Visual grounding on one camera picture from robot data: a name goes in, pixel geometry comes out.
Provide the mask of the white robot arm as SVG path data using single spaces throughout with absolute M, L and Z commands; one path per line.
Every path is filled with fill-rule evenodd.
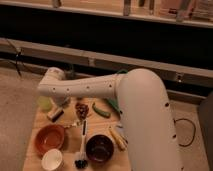
M 56 67 L 47 70 L 38 91 L 62 105 L 68 97 L 115 99 L 132 171 L 184 171 L 169 98 L 161 78 L 148 69 L 67 80 Z

